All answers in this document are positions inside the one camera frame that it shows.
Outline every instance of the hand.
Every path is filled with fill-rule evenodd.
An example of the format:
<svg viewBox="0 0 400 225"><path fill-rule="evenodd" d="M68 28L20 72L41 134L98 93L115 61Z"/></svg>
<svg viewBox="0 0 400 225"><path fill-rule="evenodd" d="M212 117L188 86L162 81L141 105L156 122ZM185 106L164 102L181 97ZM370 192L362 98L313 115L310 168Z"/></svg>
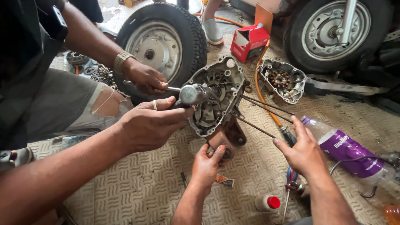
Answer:
<svg viewBox="0 0 400 225"><path fill-rule="evenodd" d="M168 87L167 80L162 73L133 58L125 60L122 73L144 94L163 93L163 90Z"/></svg>
<svg viewBox="0 0 400 225"><path fill-rule="evenodd" d="M286 157L289 165L306 179L310 175L328 172L324 154L311 131L295 116L291 117L297 133L297 143L290 148L286 142L273 139L275 146Z"/></svg>
<svg viewBox="0 0 400 225"><path fill-rule="evenodd" d="M123 143L127 154L162 147L193 114L193 107L167 110L174 103L174 96L158 99L158 111L154 110L153 102L140 103L115 124L118 142Z"/></svg>
<svg viewBox="0 0 400 225"><path fill-rule="evenodd" d="M192 178L190 179L190 183L195 183L196 186L201 186L207 190L207 195L211 192L211 186L217 176L217 169L223 166L220 160L225 153L224 145L220 145L214 152L207 153L209 147L208 144L204 144L197 152L192 168Z"/></svg>

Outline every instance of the orange bottle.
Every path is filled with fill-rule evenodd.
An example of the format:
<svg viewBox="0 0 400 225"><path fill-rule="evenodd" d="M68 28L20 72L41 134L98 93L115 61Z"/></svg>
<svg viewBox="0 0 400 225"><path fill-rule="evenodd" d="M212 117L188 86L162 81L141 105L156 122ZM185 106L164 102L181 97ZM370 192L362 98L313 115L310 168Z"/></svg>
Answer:
<svg viewBox="0 0 400 225"><path fill-rule="evenodd" d="M384 207L383 215L390 225L400 225L400 205L388 205Z"/></svg>

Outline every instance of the gray shoe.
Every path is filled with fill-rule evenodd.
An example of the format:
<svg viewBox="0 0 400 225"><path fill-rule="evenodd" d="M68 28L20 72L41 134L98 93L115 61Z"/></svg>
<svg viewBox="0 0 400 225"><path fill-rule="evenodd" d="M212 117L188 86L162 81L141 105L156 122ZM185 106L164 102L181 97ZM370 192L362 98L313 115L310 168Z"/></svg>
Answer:
<svg viewBox="0 0 400 225"><path fill-rule="evenodd" d="M0 171L7 171L30 163L33 160L34 155L30 147L12 151L0 151Z"/></svg>
<svg viewBox="0 0 400 225"><path fill-rule="evenodd" d="M208 19L203 21L203 19L201 18L200 21L202 22L202 28L206 33L208 43L212 45L217 45L224 42L222 31L218 28L215 19Z"/></svg>

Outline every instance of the tire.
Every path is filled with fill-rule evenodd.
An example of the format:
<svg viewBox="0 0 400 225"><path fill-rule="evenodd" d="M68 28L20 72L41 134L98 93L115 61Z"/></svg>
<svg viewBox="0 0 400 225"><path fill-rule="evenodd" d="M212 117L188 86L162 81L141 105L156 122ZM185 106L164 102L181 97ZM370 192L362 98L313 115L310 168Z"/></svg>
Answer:
<svg viewBox="0 0 400 225"><path fill-rule="evenodd" d="M342 58L329 61L315 59L307 54L302 45L303 29L308 19L330 2L334 1L306 0L300 2L286 25L283 39L285 53L289 62L305 73L328 74L352 66L365 50L375 52L379 48L392 22L393 7L389 0L358 0L364 4L370 14L370 30L364 42Z"/></svg>
<svg viewBox="0 0 400 225"><path fill-rule="evenodd" d="M206 35L201 28L200 21L182 7L157 2L134 12L122 25L115 42L126 49L128 39L135 30L142 24L151 21L163 21L169 24L180 38L182 43L181 64L176 75L168 83L171 87L181 87L197 70L207 64ZM136 90L135 86L123 84L121 78L116 77L116 83L122 92L131 96L133 104L168 98L172 95L178 97L179 94L166 91L161 95L146 95Z"/></svg>

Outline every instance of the watch strap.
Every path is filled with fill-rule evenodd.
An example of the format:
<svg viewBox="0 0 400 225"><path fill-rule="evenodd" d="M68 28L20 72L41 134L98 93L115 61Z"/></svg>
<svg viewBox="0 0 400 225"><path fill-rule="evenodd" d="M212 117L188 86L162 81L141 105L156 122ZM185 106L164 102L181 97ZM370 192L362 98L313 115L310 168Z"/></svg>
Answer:
<svg viewBox="0 0 400 225"><path fill-rule="evenodd" d="M121 52L120 54L117 55L117 57L115 57L113 72L116 75L122 75L122 65L125 62L125 60L130 57L134 58L135 60L138 60L134 55L128 52Z"/></svg>

